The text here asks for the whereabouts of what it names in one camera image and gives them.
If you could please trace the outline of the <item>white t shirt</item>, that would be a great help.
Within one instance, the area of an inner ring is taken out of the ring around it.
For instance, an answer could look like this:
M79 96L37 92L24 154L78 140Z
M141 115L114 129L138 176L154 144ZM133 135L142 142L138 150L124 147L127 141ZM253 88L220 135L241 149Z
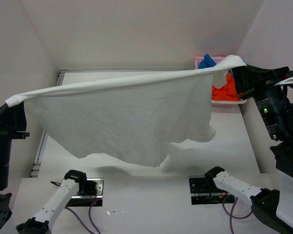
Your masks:
M213 67L101 78L35 90L6 100L24 104L63 148L77 158L107 154L157 167L170 143L209 142L212 87L226 83L229 70L244 67L236 55Z

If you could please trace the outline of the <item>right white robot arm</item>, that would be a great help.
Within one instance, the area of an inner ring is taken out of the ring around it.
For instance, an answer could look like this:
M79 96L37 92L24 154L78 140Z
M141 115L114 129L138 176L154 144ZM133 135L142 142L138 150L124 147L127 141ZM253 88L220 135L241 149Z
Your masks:
M253 98L268 134L278 142L271 147L280 176L280 189L269 190L247 184L214 167L205 173L210 188L228 192L246 202L254 216L281 234L293 234L293 71L288 67L263 69L246 65L233 69L237 96Z

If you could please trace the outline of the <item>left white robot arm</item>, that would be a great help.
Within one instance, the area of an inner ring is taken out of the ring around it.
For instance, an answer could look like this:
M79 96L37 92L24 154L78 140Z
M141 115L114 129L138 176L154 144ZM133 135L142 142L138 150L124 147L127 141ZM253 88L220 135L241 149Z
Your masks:
M61 212L70 199L85 188L84 172L68 171L53 195L40 205L34 205L32 216L21 224L14 222L10 208L11 193L4 193L8 187L9 163L13 140L29 137L24 104L0 107L0 234L49 234Z

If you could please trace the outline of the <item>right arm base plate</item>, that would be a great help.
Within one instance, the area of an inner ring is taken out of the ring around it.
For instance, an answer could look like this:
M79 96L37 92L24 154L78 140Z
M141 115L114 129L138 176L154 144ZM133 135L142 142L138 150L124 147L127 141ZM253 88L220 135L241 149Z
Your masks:
M192 205L221 204L223 201L225 203L234 202L234 196L214 185L208 185L204 176L190 177L188 181Z

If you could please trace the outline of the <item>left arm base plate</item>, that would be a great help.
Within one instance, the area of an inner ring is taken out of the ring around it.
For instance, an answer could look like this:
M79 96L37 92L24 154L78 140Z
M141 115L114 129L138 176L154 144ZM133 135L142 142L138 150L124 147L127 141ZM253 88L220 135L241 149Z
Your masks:
M88 178L82 189L71 197L67 207L101 207L103 205L104 180L102 178Z

